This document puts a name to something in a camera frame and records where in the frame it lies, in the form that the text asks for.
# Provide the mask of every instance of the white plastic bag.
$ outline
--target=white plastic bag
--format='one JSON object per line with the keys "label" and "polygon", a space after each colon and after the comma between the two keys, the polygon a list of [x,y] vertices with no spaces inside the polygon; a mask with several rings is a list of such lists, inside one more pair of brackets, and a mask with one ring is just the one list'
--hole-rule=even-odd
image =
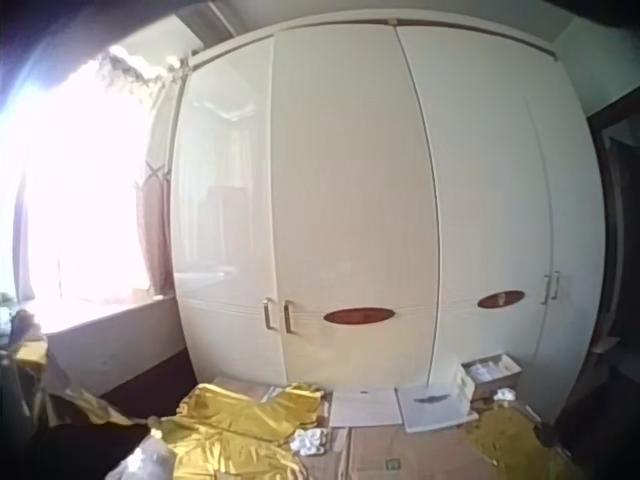
{"label": "white plastic bag", "polygon": [[172,480],[176,455],[159,438],[147,436],[105,480]]}

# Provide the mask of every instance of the white wardrobe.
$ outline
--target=white wardrobe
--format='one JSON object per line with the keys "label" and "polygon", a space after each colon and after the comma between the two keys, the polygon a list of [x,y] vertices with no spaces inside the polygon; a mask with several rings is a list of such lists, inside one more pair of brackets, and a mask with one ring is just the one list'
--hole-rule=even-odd
{"label": "white wardrobe", "polygon": [[[275,31],[198,67],[172,186],[198,379],[450,382],[507,352],[557,415],[595,322],[599,173],[562,66],[453,27]],[[509,307],[488,295],[519,290]],[[395,315],[336,325],[330,312]]]}

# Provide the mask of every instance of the wardrobe door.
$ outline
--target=wardrobe door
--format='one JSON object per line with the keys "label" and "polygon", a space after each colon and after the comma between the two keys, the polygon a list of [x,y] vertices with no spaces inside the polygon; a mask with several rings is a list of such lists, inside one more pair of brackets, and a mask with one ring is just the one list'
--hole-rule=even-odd
{"label": "wardrobe door", "polygon": [[182,101],[172,248],[184,334],[200,381],[224,374],[286,382],[271,232],[272,50],[273,39],[264,40],[202,67]]}
{"label": "wardrobe door", "polygon": [[[289,381],[425,382],[436,313],[433,179],[396,33],[330,25],[275,37],[273,219]],[[323,320],[382,307],[364,325]]]}
{"label": "wardrobe door", "polygon": [[534,410],[553,421],[593,335],[604,270],[604,200],[593,141],[564,69],[545,59],[533,78],[530,105],[552,207],[553,282],[536,360],[521,382]]}
{"label": "wardrobe door", "polygon": [[[450,28],[398,33],[436,180],[441,286],[430,381],[451,382],[460,362],[500,352],[526,369],[544,321],[551,256],[544,164],[522,92],[535,69],[531,49]],[[478,305],[510,290],[524,298]]]}

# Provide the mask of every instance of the cardboard box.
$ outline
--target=cardboard box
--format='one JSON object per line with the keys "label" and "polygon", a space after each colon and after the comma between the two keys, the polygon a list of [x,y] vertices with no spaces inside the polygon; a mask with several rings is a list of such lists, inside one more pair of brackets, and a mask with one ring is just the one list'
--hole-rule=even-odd
{"label": "cardboard box", "polygon": [[402,425],[354,428],[347,468],[348,480],[497,478],[495,467],[473,448],[462,429],[406,433]]}
{"label": "cardboard box", "polygon": [[309,480],[346,480],[347,452],[351,437],[349,428],[329,430],[325,448],[327,453],[311,457],[298,457],[307,469]]}
{"label": "cardboard box", "polygon": [[458,366],[456,383],[470,401],[492,398],[501,388],[518,386],[522,369],[507,354],[493,355]]}

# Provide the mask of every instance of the silver door handle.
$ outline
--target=silver door handle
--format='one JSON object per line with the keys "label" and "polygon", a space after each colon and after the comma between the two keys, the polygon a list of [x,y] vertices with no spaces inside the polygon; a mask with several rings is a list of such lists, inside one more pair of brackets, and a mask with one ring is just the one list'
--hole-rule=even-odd
{"label": "silver door handle", "polygon": [[560,272],[553,272],[553,292],[551,293],[551,300],[558,299],[558,292],[560,291]]}
{"label": "silver door handle", "polygon": [[544,276],[544,286],[543,286],[543,296],[542,296],[542,301],[540,302],[542,305],[546,305],[547,302],[549,301],[549,287],[551,286],[551,276],[550,275],[545,275]]}
{"label": "silver door handle", "polygon": [[269,304],[271,303],[271,299],[269,297],[265,298],[262,301],[262,311],[264,312],[264,326],[267,327],[267,330],[275,330],[271,326],[271,315],[269,315]]}
{"label": "silver door handle", "polygon": [[284,301],[284,331],[287,333],[293,333],[291,330],[291,300]]}

